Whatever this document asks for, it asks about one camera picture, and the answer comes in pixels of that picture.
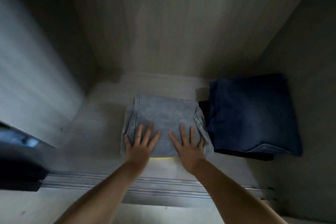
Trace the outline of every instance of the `finger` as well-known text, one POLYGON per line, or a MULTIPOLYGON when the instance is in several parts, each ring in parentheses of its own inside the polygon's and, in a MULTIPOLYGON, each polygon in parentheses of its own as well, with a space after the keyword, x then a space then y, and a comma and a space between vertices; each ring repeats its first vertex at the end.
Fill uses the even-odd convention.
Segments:
POLYGON ((191 146, 196 146, 195 142, 195 128, 193 126, 190 127, 190 144, 191 146))
POLYGON ((203 151, 203 147, 204 147, 204 138, 202 137, 199 144, 198 144, 198 148, 203 151))
POLYGON ((126 150, 128 150, 129 148, 132 147, 131 143, 128 140, 128 136, 124 136, 124 141, 125 141, 125 144, 126 144, 126 150))
POLYGON ((136 131, 134 145, 139 145, 140 144, 142 128, 143 128, 143 126, 140 124, 138 126, 138 130, 136 131))
POLYGON ((148 144, 148 148, 150 151, 152 151, 156 145, 156 143, 158 142, 159 138, 160 138, 161 132, 160 130, 157 131, 154 135, 154 137, 152 138, 152 140, 149 142, 148 144))
POLYGON ((148 128, 146 130, 146 133, 145 133, 145 135, 142 139, 142 144, 145 145, 145 146, 147 146, 147 144, 148 144, 149 137, 151 136, 152 129, 153 129, 153 124, 149 124, 148 128))
POLYGON ((180 144, 180 142, 177 140, 176 136, 174 135, 173 132, 168 131, 169 137, 171 139, 171 141, 173 142, 173 145, 175 146, 175 149, 177 150, 177 152, 179 153, 179 151, 182 148, 182 145, 180 144))
POLYGON ((181 132, 181 138, 182 138, 183 145, 190 144, 189 143, 189 138, 187 137, 186 129, 184 128, 183 125, 180 125, 180 132, 181 132))

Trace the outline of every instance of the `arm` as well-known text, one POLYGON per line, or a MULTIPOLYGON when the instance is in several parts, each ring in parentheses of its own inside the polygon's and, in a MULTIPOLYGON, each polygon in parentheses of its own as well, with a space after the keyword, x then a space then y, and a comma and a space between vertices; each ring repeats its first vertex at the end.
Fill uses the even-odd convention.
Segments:
POLYGON ((110 176, 74 202, 55 224, 111 223, 117 206, 127 189, 145 169, 149 155, 160 137, 158 131, 149 142, 153 126, 149 125, 141 142, 139 125, 134 145, 125 137, 127 159, 110 176))
POLYGON ((182 164, 207 190, 225 224, 286 223, 268 205, 248 193, 205 159, 204 139, 202 138, 199 145, 196 145, 193 127, 190 128, 190 140, 183 126, 180 126, 180 131, 183 145, 172 132, 169 132, 169 136, 179 153, 182 164))

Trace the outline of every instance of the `person's right arm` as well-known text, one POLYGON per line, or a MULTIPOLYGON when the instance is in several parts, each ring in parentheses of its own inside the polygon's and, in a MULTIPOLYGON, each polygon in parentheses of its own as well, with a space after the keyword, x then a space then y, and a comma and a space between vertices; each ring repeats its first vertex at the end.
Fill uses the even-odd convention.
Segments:
POLYGON ((169 132, 169 136, 179 153, 182 165, 207 190, 225 224, 286 223, 262 200, 247 192, 205 159, 204 139, 196 145, 193 127, 190 127, 190 140, 183 126, 180 126, 180 131, 183 145, 172 132, 169 132))

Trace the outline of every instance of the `gray jeans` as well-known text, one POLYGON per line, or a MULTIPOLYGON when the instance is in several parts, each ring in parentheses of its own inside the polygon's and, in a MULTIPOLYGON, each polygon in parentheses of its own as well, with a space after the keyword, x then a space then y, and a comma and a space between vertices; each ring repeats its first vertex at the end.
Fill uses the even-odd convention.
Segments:
POLYGON ((150 123, 153 123, 151 137, 157 130, 161 136, 151 153, 152 158, 178 157, 168 131, 172 131, 182 144, 179 125, 185 126, 189 138, 190 126, 195 128, 195 141, 198 143, 201 137, 204 138, 204 154, 213 153, 213 146, 206 132, 205 120, 198 103, 190 100, 173 99, 165 97, 146 97, 137 95, 134 105, 127 107, 125 113, 124 127, 121 135, 121 155, 125 155, 126 146, 124 135, 127 135, 131 144, 139 124, 143 125, 142 136, 150 123))

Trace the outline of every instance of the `forearm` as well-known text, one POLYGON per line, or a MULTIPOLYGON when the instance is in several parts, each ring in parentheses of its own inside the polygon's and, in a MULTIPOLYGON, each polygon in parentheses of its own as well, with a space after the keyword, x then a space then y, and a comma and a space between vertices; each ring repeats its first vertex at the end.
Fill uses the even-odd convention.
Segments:
POLYGON ((199 161, 192 174, 211 196, 225 224, 286 223, 264 202, 248 193, 210 162, 199 161))
POLYGON ((71 205, 55 224, 111 223, 117 206, 139 172, 131 163, 124 163, 71 205))

